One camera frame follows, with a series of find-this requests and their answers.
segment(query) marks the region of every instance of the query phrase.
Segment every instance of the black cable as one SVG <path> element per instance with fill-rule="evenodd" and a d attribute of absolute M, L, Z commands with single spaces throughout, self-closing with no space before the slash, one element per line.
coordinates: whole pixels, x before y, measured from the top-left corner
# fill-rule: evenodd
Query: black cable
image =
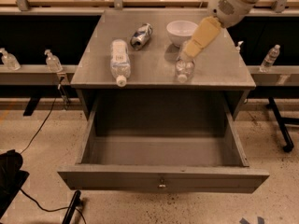
<path fill-rule="evenodd" d="M 69 206 L 68 207 L 62 207 L 62 208 L 58 208 L 58 209 L 53 209 L 53 210 L 49 210 L 49 209 L 46 209 L 46 208 L 43 208 L 36 199 L 34 199 L 33 197 L 29 196 L 23 189 L 20 189 L 20 191 L 22 192 L 22 194 L 24 194 L 27 198 L 29 198 L 31 201 L 33 201 L 34 203 L 36 203 L 36 205 L 43 211 L 45 212 L 48 212 L 48 213 L 53 213 L 53 212 L 58 212 L 58 211 L 61 211 L 61 210 L 65 210 L 65 209 L 69 209 Z M 78 210 L 77 208 L 75 208 L 76 211 L 79 212 L 79 214 L 82 216 L 82 219 L 84 221 L 84 223 L 86 224 L 86 220 L 83 216 L 83 214 L 80 212 L 80 210 Z"/>
<path fill-rule="evenodd" d="M 54 99 L 52 106 L 50 108 L 50 112 L 49 114 L 46 116 L 46 118 L 44 119 L 43 123 L 40 125 L 39 129 L 37 130 L 36 134 L 32 137 L 32 139 L 30 140 L 28 146 L 21 152 L 21 154 L 26 151 L 26 149 L 31 146 L 31 143 L 34 141 L 34 139 L 36 138 L 36 136 L 38 135 L 38 133 L 40 132 L 41 128 L 44 126 L 45 122 L 47 121 L 48 117 L 50 116 L 50 113 L 52 112 L 53 108 L 54 108 L 54 104 L 55 104 L 56 98 Z"/>

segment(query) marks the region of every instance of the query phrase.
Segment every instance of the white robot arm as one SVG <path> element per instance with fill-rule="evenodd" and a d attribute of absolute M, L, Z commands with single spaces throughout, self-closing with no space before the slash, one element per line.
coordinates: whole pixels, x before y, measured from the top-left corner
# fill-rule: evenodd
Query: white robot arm
<path fill-rule="evenodd" d="M 209 0 L 207 12 L 209 17 L 202 19 L 187 43 L 180 58 L 193 60 L 221 31 L 239 23 L 258 0 Z"/>

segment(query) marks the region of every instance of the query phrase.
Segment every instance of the bottle on shelf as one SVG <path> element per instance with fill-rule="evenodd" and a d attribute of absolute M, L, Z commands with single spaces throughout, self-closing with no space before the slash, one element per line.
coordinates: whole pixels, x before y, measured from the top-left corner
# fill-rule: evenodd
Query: bottle on shelf
<path fill-rule="evenodd" d="M 1 48 L 0 53 L 2 53 L 2 62 L 9 70 L 19 70 L 21 68 L 17 58 L 13 55 L 8 53 L 5 49 Z"/>
<path fill-rule="evenodd" d="M 241 52 L 241 46 L 242 46 L 243 43 L 244 43 L 244 41 L 239 41 L 239 42 L 237 43 L 237 46 L 235 47 L 236 50 L 237 50 L 239 53 Z"/>
<path fill-rule="evenodd" d="M 272 49 L 268 51 L 268 54 L 265 56 L 260 66 L 260 72 L 266 73 L 270 71 L 273 63 L 275 62 L 280 53 L 279 49 L 280 45 L 275 45 Z"/>
<path fill-rule="evenodd" d="M 45 55 L 48 56 L 46 59 L 46 64 L 51 72 L 60 72 L 63 67 L 59 61 L 59 58 L 50 52 L 50 49 L 45 50 Z"/>
<path fill-rule="evenodd" d="M 116 39 L 111 44 L 110 69 L 117 85 L 124 87 L 131 75 L 131 65 L 127 43 L 121 39 Z"/>
<path fill-rule="evenodd" d="M 178 54 L 181 53 L 181 51 L 184 49 L 188 41 L 185 41 L 180 46 L 180 51 Z M 194 61 L 183 61 L 179 56 L 176 61 L 176 79 L 179 83 L 185 83 L 187 80 L 189 80 L 194 73 L 195 63 Z"/>

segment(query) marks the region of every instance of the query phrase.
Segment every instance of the speckled floor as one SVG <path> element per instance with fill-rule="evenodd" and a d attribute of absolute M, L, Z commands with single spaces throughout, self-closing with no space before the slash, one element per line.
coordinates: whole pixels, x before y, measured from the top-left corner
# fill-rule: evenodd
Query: speckled floor
<path fill-rule="evenodd" d="M 299 118 L 298 101 L 279 101 L 282 114 Z M 24 117 L 13 103 L 0 110 L 0 151 L 21 152 L 49 110 L 37 109 Z M 23 153 L 22 169 L 30 173 L 23 189 L 48 209 L 68 206 L 70 190 L 57 174 L 58 166 L 74 164 L 87 121 L 79 109 L 55 106 L 32 145 Z M 265 102 L 249 101 L 235 125 L 250 166 L 265 169 L 270 177 L 253 194 L 140 194 L 117 191 L 82 191 L 83 215 L 88 224 L 110 223 L 299 223 L 299 127 L 289 131 L 295 148 L 285 145 L 274 115 Z M 47 213 L 19 192 L 1 223 L 62 223 L 64 211 Z M 72 223 L 84 223 L 76 213 Z"/>

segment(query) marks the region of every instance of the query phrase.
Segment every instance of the silver can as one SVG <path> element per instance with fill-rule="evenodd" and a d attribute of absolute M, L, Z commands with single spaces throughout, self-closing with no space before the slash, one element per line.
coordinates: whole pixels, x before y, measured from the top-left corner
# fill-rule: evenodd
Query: silver can
<path fill-rule="evenodd" d="M 131 38 L 131 46 L 135 50 L 140 50 L 150 40 L 152 34 L 152 27 L 148 23 L 143 23 L 141 27 L 134 33 Z"/>

